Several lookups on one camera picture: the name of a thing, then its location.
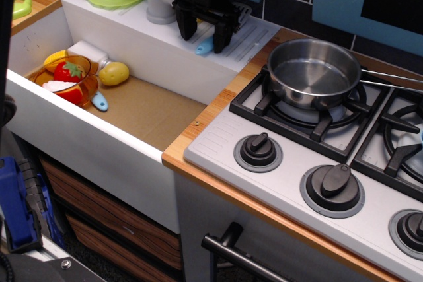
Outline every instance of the black knob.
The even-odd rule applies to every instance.
[[[330,211],[347,211],[361,198],[358,181],[346,164],[319,167],[308,176],[305,185],[309,197]]]
[[[423,213],[412,212],[403,216],[398,224],[399,238],[411,249],[423,252]]]
[[[253,166],[266,166],[274,162],[276,149],[267,133],[252,135],[245,139],[241,147],[241,158]]]
[[[324,197],[333,197],[340,194],[348,185],[351,170],[348,165],[339,164],[333,166],[323,178],[321,193]]]

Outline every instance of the blue tool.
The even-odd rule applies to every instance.
[[[203,40],[196,49],[196,55],[205,55],[214,49],[213,36]]]
[[[97,91],[95,93],[95,95],[91,98],[91,102],[93,103],[93,105],[98,109],[101,110],[102,112],[106,112],[108,109],[108,103],[106,98],[104,97],[104,95]]]
[[[0,158],[0,206],[5,216],[9,252],[21,253],[40,248],[40,223],[26,205],[24,179],[13,157]]]
[[[65,242],[54,221],[52,201],[43,177],[36,173],[33,163],[28,159],[20,160],[18,166],[26,187],[26,202],[37,214],[41,233],[65,249]]]

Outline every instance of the blue clamp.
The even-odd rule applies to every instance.
[[[17,162],[26,187],[26,203],[37,214],[41,233],[52,239],[59,247],[66,249],[63,236],[54,221],[53,205],[47,184],[29,159]]]
[[[24,179],[13,157],[0,158],[0,206],[5,216],[10,253],[23,253],[42,247],[40,222],[27,207]]]

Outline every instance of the gas burner grate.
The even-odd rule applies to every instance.
[[[355,144],[371,121],[378,105],[380,105],[381,101],[389,92],[387,88],[378,88],[379,94],[376,101],[372,105],[367,105],[365,103],[365,91],[359,87],[358,100],[349,100],[345,103],[345,107],[352,112],[352,115],[347,116],[347,119],[333,122],[330,114],[328,112],[323,112],[317,124],[301,122],[298,125],[295,119],[285,118],[285,115],[281,115],[280,111],[276,110],[274,105],[278,99],[272,92],[265,92],[264,97],[254,109],[243,105],[245,100],[256,89],[260,89],[261,85],[263,86],[266,84],[267,75],[268,72],[266,66],[264,66],[262,71],[249,83],[249,85],[234,98],[230,104],[229,110],[234,114],[340,163],[345,163],[348,160]],[[345,148],[339,149],[325,141],[325,135],[328,130],[334,128],[342,129],[342,127],[346,127],[352,123],[357,123],[358,128]]]
[[[390,107],[395,100],[406,100],[408,106],[404,106],[395,111],[390,111]],[[423,122],[423,96],[421,94],[394,90],[377,122],[372,127],[363,145],[352,162],[352,168],[362,172],[369,177],[390,186],[418,201],[423,202],[423,175],[421,171],[413,168],[407,160],[423,151],[421,143],[394,146],[393,132],[401,131],[406,133],[420,133],[419,127],[410,122],[408,115],[414,115],[417,122]],[[366,160],[366,149],[372,140],[378,135],[383,136],[383,143],[388,155],[385,166],[376,166]],[[417,182],[410,182],[401,173],[406,173]]]

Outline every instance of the translucent orange bowl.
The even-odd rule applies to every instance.
[[[85,76],[83,76],[82,79],[78,83],[75,83],[72,87],[54,91],[54,94],[82,107],[91,100],[98,90],[98,81],[96,77],[98,63],[92,62],[83,56],[71,55],[57,59],[43,66],[29,79],[42,87],[44,83],[53,81],[56,66],[59,63],[66,61],[78,65],[85,72]]]

